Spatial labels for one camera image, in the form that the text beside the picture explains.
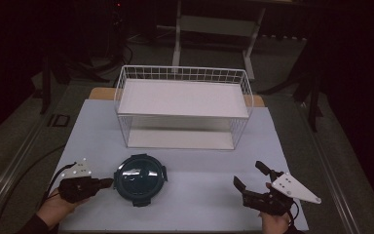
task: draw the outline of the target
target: human hand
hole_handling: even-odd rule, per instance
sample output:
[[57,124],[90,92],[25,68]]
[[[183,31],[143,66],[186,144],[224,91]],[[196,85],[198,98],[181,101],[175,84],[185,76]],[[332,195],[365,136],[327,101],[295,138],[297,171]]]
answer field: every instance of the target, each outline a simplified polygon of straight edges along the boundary
[[262,218],[263,234],[283,234],[288,229],[289,214],[278,216],[260,213],[259,216]]
[[73,213],[75,208],[87,201],[89,201],[89,199],[77,203],[69,203],[59,196],[58,189],[56,188],[36,214],[47,224],[49,230],[51,230],[69,214]]

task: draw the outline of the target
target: dark teal lid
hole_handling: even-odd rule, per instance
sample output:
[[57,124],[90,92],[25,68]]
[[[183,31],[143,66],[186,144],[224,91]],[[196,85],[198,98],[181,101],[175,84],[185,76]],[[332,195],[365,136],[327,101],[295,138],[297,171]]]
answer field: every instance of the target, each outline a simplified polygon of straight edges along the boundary
[[114,187],[135,207],[144,207],[167,181],[166,167],[147,154],[132,155],[114,174]]

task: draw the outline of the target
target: white wire basket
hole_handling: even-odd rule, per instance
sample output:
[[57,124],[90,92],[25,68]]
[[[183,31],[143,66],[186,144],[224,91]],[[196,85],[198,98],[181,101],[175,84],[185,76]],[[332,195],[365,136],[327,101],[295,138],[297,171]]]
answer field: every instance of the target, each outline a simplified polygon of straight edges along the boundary
[[125,65],[115,93],[124,142],[135,148],[235,149],[252,107],[242,69]]

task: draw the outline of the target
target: white table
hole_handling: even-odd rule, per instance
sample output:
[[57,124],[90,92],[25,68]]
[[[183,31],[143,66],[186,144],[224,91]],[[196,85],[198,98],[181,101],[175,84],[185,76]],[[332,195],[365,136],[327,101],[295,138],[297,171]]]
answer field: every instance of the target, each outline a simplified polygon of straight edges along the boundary
[[[261,229],[258,212],[242,205],[233,185],[237,176],[248,190],[268,192],[269,181],[254,164],[288,172],[281,144],[266,107],[255,107],[236,150],[125,148],[112,100],[84,103],[57,169],[87,159],[93,177],[112,177],[132,154],[147,153],[168,169],[168,182],[152,203],[135,208],[112,188],[70,215],[64,232],[241,232]],[[303,211],[296,227],[307,230]]]

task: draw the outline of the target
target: gray floor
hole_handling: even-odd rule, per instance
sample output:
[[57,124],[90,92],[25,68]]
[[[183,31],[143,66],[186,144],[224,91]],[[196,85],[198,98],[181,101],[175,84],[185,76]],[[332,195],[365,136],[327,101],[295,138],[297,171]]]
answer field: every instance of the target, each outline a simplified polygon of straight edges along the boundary
[[[252,55],[256,76],[251,84],[253,91],[283,81],[303,46],[303,41],[258,40]],[[129,47],[133,51],[131,64],[171,65],[173,47],[167,43],[154,46],[129,43]],[[240,50],[193,46],[183,47],[180,65],[244,68]],[[102,76],[113,80],[119,71],[116,69]],[[53,103],[47,115],[39,114],[39,99],[28,99],[0,127],[0,175],[9,165],[14,166],[11,160],[17,155],[24,155],[24,160],[19,162],[19,171],[23,172],[38,158],[65,144],[91,89],[111,84],[80,78],[69,86],[53,82]],[[374,194],[326,96],[320,96],[323,117],[317,119],[318,133],[314,134],[307,125],[306,103],[293,101],[293,89],[290,87],[263,99],[271,111],[290,171],[323,201],[321,205],[302,203],[311,229],[307,233],[374,233]],[[53,113],[70,115],[69,125],[48,127]],[[15,232],[34,213],[61,152],[62,149],[56,151],[33,167],[17,186],[0,219],[0,233]]]

